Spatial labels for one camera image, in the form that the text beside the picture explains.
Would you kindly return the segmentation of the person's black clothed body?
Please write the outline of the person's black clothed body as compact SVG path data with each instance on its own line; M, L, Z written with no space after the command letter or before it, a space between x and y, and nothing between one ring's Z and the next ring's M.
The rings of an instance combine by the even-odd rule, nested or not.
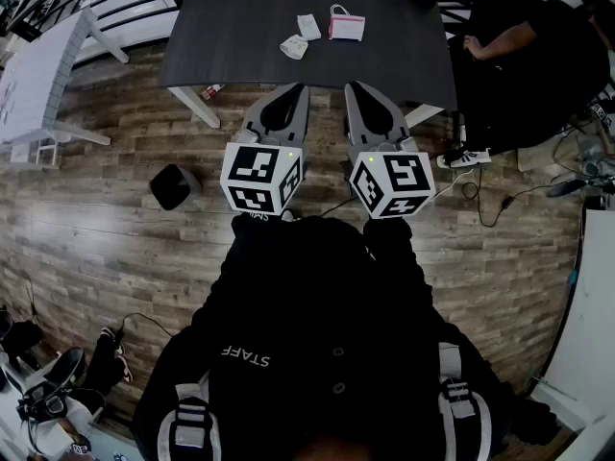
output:
M558 433L433 304L393 294L363 227L292 222L251 283L161 352L133 417L145 461L489 461Z

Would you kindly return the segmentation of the person's left forearm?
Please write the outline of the person's left forearm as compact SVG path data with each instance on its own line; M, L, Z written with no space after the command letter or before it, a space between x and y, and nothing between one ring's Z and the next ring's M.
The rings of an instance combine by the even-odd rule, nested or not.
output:
M211 285L208 303L250 289L251 280L258 277L260 260L272 254L276 237L290 223L282 221L281 215L244 212L235 216L234 242L221 265L219 278Z

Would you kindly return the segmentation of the black headset gear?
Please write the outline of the black headset gear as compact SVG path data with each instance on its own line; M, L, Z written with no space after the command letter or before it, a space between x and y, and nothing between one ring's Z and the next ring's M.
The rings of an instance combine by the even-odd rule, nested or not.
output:
M79 405L86 409L86 413L96 416L105 404L105 397L97 390L42 382L23 395L16 411L22 421L42 423L66 418L69 409Z

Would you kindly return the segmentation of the person's right forearm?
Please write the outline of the person's right forearm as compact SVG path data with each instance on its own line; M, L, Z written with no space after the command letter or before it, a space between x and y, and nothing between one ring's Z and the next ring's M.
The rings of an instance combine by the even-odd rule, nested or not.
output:
M363 226L363 238L393 294L419 308L432 308L432 287L427 284L412 248L412 231L407 221L369 219Z

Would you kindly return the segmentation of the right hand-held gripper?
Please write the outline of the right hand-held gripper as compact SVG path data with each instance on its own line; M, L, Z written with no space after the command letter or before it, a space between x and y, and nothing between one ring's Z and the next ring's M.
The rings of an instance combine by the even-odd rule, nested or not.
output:
M429 155L388 97L359 81L345 85L349 166L346 181L372 219L413 215L435 195Z

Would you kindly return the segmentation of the black waste bin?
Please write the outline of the black waste bin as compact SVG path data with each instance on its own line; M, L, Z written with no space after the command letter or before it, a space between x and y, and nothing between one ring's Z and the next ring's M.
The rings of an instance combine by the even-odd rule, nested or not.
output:
M173 210L202 192L197 178L177 164L168 164L149 182L150 191L160 206Z

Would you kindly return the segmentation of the black office chair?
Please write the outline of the black office chair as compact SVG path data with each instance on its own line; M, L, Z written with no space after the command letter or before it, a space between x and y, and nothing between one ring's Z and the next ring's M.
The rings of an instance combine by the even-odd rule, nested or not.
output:
M48 374L48 382L65 388L81 377L86 369L86 353L81 347L72 347L55 362Z

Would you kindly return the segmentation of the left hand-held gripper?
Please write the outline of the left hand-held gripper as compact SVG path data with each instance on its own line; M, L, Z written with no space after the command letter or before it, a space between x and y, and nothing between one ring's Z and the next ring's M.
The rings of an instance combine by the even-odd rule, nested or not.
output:
M220 177L233 210L283 213L304 179L304 149L258 133L286 133L289 145L302 145L308 129L309 99L309 88L293 83L275 88L248 108L243 130L226 146Z

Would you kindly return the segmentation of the small pink white bag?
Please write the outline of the small pink white bag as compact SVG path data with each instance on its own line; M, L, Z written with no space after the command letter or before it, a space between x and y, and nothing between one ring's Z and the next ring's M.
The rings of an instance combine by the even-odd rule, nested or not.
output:
M330 13L329 40L362 41L366 21L364 16L350 14L339 4L331 5Z

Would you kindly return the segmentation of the white desk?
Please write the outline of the white desk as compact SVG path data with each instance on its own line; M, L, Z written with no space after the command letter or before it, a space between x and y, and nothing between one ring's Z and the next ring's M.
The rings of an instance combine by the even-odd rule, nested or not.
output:
M85 388L83 384L89 362L90 360L86 361L86 369L81 377L68 387ZM48 382L45 375L42 382ZM68 451L80 456L88 455L91 451L91 444L86 435L102 410L96 416L92 416L86 413L82 405L73 406L69 409L66 418L42 423L22 421L16 411L20 421L22 445L27 450L27 461L59 461Z

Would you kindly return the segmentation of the white tiled table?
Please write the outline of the white tiled table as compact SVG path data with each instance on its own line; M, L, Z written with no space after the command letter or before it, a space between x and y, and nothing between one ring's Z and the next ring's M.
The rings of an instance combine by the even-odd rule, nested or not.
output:
M122 63L130 58L96 25L89 8L72 14L16 53L0 77L0 147L11 148L10 166L43 170L57 166L62 143L111 139L57 119L69 75L88 37Z

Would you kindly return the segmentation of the white paper packet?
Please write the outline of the white paper packet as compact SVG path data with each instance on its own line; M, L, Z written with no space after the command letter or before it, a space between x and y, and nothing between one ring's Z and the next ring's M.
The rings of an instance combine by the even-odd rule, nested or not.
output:
M301 37L306 41L312 41L321 38L321 33L312 13L297 16L298 27Z

